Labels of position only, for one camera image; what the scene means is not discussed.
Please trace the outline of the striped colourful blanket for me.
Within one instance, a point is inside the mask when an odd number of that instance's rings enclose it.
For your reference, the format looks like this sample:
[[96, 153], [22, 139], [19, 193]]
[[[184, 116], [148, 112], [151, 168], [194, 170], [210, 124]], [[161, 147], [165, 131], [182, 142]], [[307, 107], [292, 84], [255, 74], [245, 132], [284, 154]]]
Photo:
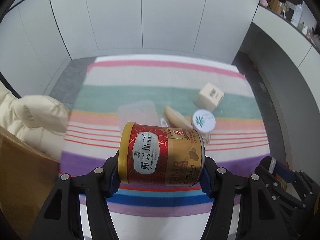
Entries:
[[[74, 103], [60, 160], [60, 172], [87, 174], [119, 148], [129, 122], [170, 126], [164, 109], [190, 119], [194, 99], [207, 84], [224, 98], [214, 111], [216, 126], [206, 137], [206, 154], [236, 175], [251, 175], [270, 155], [267, 133], [253, 91], [235, 66], [188, 57], [124, 55], [78, 59], [85, 72]], [[199, 239], [212, 208], [193, 187], [121, 185], [107, 202], [120, 239]]]

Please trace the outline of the clear plastic sponge holder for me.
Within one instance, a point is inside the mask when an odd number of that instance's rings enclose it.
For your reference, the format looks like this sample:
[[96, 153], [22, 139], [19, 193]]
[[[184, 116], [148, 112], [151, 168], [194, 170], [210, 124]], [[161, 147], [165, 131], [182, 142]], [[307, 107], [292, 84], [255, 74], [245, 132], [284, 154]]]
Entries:
[[160, 118], [160, 123], [162, 127], [170, 127], [168, 120], [165, 117]]

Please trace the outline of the translucent plastic lid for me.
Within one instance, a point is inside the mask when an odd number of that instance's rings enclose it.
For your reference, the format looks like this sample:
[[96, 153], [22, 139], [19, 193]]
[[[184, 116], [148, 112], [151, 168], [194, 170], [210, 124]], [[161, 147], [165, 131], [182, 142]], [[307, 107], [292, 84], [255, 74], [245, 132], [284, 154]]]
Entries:
[[160, 126], [158, 114], [151, 100], [142, 100], [122, 105], [117, 110], [118, 123], [121, 130], [128, 122], [140, 125]]

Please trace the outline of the beige cardboard box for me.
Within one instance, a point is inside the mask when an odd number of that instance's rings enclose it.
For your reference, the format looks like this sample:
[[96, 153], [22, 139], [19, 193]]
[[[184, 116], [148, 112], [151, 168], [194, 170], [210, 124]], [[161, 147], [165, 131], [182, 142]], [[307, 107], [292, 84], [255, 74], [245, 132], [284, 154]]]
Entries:
[[198, 108], [213, 112], [223, 100], [225, 93], [211, 83], [207, 83], [194, 100]]

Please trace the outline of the white round cosmetic compact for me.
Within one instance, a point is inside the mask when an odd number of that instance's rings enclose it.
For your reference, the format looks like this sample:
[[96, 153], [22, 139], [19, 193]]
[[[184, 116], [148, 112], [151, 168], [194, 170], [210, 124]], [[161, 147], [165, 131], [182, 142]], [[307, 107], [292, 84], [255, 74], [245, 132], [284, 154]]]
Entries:
[[200, 133], [210, 133], [216, 126], [216, 120], [210, 111], [198, 109], [193, 113], [191, 124]]

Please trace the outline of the brown cardboard box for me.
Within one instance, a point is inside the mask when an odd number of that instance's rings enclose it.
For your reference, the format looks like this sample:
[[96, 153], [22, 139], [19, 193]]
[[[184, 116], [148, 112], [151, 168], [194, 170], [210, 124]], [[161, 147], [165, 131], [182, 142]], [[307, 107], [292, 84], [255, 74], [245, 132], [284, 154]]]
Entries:
[[28, 238], [58, 170], [57, 160], [1, 128], [1, 215], [15, 236]]

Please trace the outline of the white spray bottle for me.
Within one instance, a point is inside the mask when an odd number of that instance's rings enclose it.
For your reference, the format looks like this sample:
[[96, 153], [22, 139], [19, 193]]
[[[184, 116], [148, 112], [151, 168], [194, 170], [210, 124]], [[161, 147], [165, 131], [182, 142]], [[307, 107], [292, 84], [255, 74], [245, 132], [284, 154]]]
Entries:
[[295, 11], [291, 18], [291, 24], [295, 27], [298, 27], [300, 19], [303, 14], [303, 7], [301, 4], [296, 5]]

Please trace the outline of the red gold tin can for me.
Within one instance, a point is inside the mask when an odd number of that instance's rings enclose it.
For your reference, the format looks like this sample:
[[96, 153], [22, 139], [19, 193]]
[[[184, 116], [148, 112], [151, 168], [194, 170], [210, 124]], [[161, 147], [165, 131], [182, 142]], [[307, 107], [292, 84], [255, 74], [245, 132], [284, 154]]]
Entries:
[[202, 136], [194, 129], [128, 122], [118, 152], [124, 184], [194, 186], [204, 167]]

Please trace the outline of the white curved shelf counter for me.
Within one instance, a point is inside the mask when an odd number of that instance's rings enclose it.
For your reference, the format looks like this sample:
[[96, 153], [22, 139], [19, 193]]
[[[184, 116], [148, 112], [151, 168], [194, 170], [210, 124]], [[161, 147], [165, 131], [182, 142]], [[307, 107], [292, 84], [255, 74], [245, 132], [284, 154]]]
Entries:
[[263, 6], [257, 7], [252, 22], [291, 59], [319, 103], [319, 51], [295, 27]]

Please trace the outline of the cream puffer jacket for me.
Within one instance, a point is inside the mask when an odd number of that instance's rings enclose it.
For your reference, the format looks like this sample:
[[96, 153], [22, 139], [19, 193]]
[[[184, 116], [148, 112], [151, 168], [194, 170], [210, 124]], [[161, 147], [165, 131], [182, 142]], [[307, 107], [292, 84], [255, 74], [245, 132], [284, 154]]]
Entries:
[[1, 84], [1, 127], [59, 161], [71, 111], [47, 95], [15, 97]]

